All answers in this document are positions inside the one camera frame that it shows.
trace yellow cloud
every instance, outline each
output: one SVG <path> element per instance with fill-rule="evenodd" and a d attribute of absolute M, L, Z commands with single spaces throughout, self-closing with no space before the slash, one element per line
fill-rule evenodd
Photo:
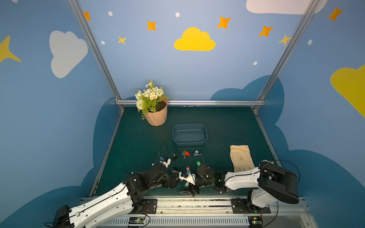
<path fill-rule="evenodd" d="M 365 65 L 357 70 L 346 67 L 336 70 L 331 76 L 331 84 L 365 117 Z"/>
<path fill-rule="evenodd" d="M 175 41 L 174 47 L 180 51 L 210 51 L 215 47 L 215 42 L 207 32 L 191 27 L 185 30 L 181 39 Z"/>

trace white cloud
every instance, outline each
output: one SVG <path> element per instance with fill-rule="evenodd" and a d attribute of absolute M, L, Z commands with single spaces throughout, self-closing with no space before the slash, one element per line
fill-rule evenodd
<path fill-rule="evenodd" d="M 58 78 L 65 77 L 86 56 L 88 45 L 72 32 L 53 31 L 49 36 L 53 54 L 51 68 Z"/>
<path fill-rule="evenodd" d="M 311 0 L 247 0 L 246 8 L 252 13 L 304 14 Z M 320 0 L 315 13 L 327 3 Z"/>

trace cloud decal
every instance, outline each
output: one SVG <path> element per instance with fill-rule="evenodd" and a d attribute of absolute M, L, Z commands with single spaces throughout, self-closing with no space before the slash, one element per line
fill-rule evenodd
<path fill-rule="evenodd" d="M 331 84 L 365 117 L 365 65 L 357 70 L 347 67 L 336 70 L 331 76 Z"/>
<path fill-rule="evenodd" d="M 175 41 L 174 47 L 180 51 L 210 51 L 215 47 L 215 42 L 207 32 L 191 27 L 185 30 L 181 39 Z"/>
<path fill-rule="evenodd" d="M 252 13 L 304 14 L 311 0 L 247 0 L 246 8 Z M 315 13 L 327 3 L 320 0 Z"/>
<path fill-rule="evenodd" d="M 53 54 L 51 68 L 58 78 L 65 77 L 86 56 L 88 45 L 72 32 L 53 31 L 49 36 Z"/>

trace yellow star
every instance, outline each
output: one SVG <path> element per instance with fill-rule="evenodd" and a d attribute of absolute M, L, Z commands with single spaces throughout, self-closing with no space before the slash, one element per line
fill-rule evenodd
<path fill-rule="evenodd" d="M 284 46 L 287 44 L 288 40 L 290 40 L 291 37 L 287 37 L 287 35 L 285 34 L 285 37 L 282 41 L 280 41 L 279 43 L 284 43 Z"/>
<path fill-rule="evenodd" d="M 268 27 L 264 26 L 264 28 L 262 29 L 262 32 L 258 36 L 269 36 L 270 30 L 273 29 L 273 28 L 274 27 L 268 28 Z"/>
<path fill-rule="evenodd" d="M 156 31 L 156 28 L 155 28 L 156 22 L 149 22 L 149 21 L 147 21 L 147 23 L 148 23 L 147 30 L 153 29 L 153 30 Z"/>
<path fill-rule="evenodd" d="M 89 11 L 88 12 L 84 12 L 86 20 L 91 21 L 90 16 L 89 16 L 89 13 L 90 13 Z"/>
<path fill-rule="evenodd" d="M 331 18 L 331 19 L 332 19 L 332 21 L 335 21 L 335 20 L 336 20 L 336 18 L 337 18 L 337 16 L 338 16 L 340 13 L 342 13 L 342 12 L 343 12 L 343 10 L 338 10 L 338 9 L 337 9 L 337 6 L 336 6 L 335 11 L 333 11 L 333 13 L 331 13 L 331 15 L 330 15 L 328 18 Z"/>
<path fill-rule="evenodd" d="M 118 36 L 118 37 L 119 37 L 118 43 L 123 43 L 124 45 L 126 45 L 126 43 L 124 42 L 126 40 L 126 38 L 122 39 L 122 38 L 120 38 L 120 36 Z"/>
<path fill-rule="evenodd" d="M 15 55 L 13 55 L 13 53 L 9 51 L 9 42 L 10 42 L 10 36 L 7 36 L 5 40 L 2 43 L 0 43 L 0 63 L 6 58 L 21 62 L 20 59 L 18 59 Z"/>
<path fill-rule="evenodd" d="M 229 22 L 230 18 L 224 19 L 223 17 L 220 17 L 220 23 L 217 28 L 225 28 L 227 29 L 227 24 Z"/>

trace aluminum frame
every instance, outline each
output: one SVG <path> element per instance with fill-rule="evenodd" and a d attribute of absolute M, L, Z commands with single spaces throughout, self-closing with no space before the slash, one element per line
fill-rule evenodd
<path fill-rule="evenodd" d="M 84 32 L 84 35 L 85 35 L 87 41 L 90 44 L 91 50 L 93 51 L 95 58 L 96 58 L 97 62 L 99 63 L 101 71 L 103 72 L 105 79 L 107 80 L 107 83 L 108 83 L 115 99 L 120 100 L 121 99 L 120 94 L 115 85 L 114 79 L 113 79 L 113 77 L 108 69 L 108 66 L 105 63 L 103 55 L 101 54 L 101 51 L 96 43 L 95 37 L 91 31 L 89 23 L 85 19 L 84 11 L 82 10 L 82 7 L 81 7 L 79 1 L 78 0 L 68 0 L 68 2 L 72 8 L 73 13 L 76 16 L 78 23 L 80 24 L 82 31 Z"/>
<path fill-rule="evenodd" d="M 116 100 L 117 105 L 135 105 L 137 100 Z M 224 106 L 262 106 L 264 101 L 227 101 L 227 100 L 168 100 L 169 106 L 224 105 Z"/>
<path fill-rule="evenodd" d="M 264 137 L 265 137 L 266 143 L 268 144 L 268 146 L 269 146 L 269 148 L 270 148 L 270 151 L 271 151 L 271 153 L 272 153 L 272 155 L 273 155 L 274 159 L 275 159 L 275 160 L 277 160 L 277 161 L 275 161 L 275 162 L 276 162 L 276 164 L 277 164 L 278 166 L 282 167 L 282 166 L 281 166 L 280 161 L 278 161 L 278 160 L 279 160 L 279 158 L 277 157 L 277 155 L 276 155 L 276 153 L 275 153 L 274 147 L 272 146 L 272 144 L 271 144 L 271 142 L 270 142 L 269 136 L 267 135 L 267 133 L 266 133 L 266 131 L 265 131 L 265 128 L 264 128 L 264 126 L 263 126 L 263 124 L 262 124 L 262 122 L 261 122 L 261 120 L 260 120 L 260 118 L 259 118 L 259 116 L 258 116 L 257 112 L 254 110 L 254 111 L 253 111 L 253 113 L 254 113 L 254 115 L 255 115 L 255 117 L 256 117 L 257 123 L 258 123 L 258 125 L 260 126 L 260 129 L 261 129 L 262 133 L 264 134 Z"/>
<path fill-rule="evenodd" d="M 192 225 L 212 225 L 212 226 L 242 226 L 242 223 L 232 223 L 230 219 L 245 218 L 246 216 L 253 216 L 254 214 L 234 214 L 231 208 L 231 199 L 243 196 L 144 196 L 145 199 L 157 199 L 156 214 L 150 215 L 151 219 L 158 220 L 162 219 L 157 223 L 150 223 L 151 226 L 192 226 Z M 92 200 L 93 198 L 82 198 L 81 204 Z M 278 213 L 277 216 L 300 216 L 305 227 L 317 228 L 317 225 L 313 219 L 311 211 L 306 204 L 303 197 L 299 197 L 298 204 L 286 204 L 278 201 L 269 204 L 272 211 L 271 214 L 264 214 L 266 218 L 273 217 Z M 125 227 L 126 220 L 130 216 L 137 215 L 123 215 L 118 216 L 110 221 L 100 224 L 100 227 Z M 188 223 L 174 223 L 170 219 L 190 219 Z M 220 224 L 203 223 L 197 222 L 195 219 L 214 219 L 223 218 L 225 222 Z"/>
<path fill-rule="evenodd" d="M 278 63 L 276 64 L 273 72 L 271 73 L 268 81 L 266 82 L 265 86 L 263 87 L 260 95 L 258 96 L 257 100 L 264 100 L 266 95 L 268 94 L 269 90 L 271 89 L 271 87 L 273 86 L 276 78 L 279 76 L 281 70 L 283 69 L 285 63 L 287 62 L 287 60 L 289 59 L 291 53 L 293 52 L 295 46 L 297 45 L 299 39 L 301 38 L 301 36 L 303 35 L 305 29 L 307 28 L 307 26 L 309 25 L 309 22 L 311 21 L 312 17 L 314 16 L 314 11 L 318 5 L 320 0 L 312 0 L 305 13 L 303 14 L 302 18 L 300 19 L 297 27 L 295 28 L 293 34 L 292 34 L 292 38 L 289 40 L 289 43 L 287 44 L 286 48 L 284 49 L 283 53 L 281 54 L 281 57 L 278 61 Z M 259 108 L 259 106 L 255 106 L 253 108 L 254 111 L 257 111 Z"/>
<path fill-rule="evenodd" d="M 93 197 L 95 195 L 95 192 L 96 192 L 97 186 L 98 186 L 98 184 L 100 182 L 101 175 L 103 174 L 103 171 L 104 171 L 104 168 L 105 168 L 105 164 L 107 162 L 107 159 L 108 159 L 110 150 L 112 148 L 112 145 L 113 145 L 113 142 L 114 142 L 114 139 L 115 139 L 116 132 L 118 131 L 118 128 L 119 128 L 119 125 L 120 125 L 120 121 L 121 121 L 122 116 L 123 116 L 123 112 L 124 112 L 124 107 L 121 106 L 121 112 L 120 112 L 120 116 L 119 116 L 118 122 L 116 123 L 116 126 L 115 126 L 115 129 L 114 129 L 112 138 L 110 139 L 110 142 L 109 142 L 109 145 L 108 145 L 108 149 L 105 152 L 103 161 L 101 162 L 99 171 L 97 172 L 97 175 L 95 177 L 94 184 L 92 185 L 91 191 L 89 193 L 89 197 Z"/>

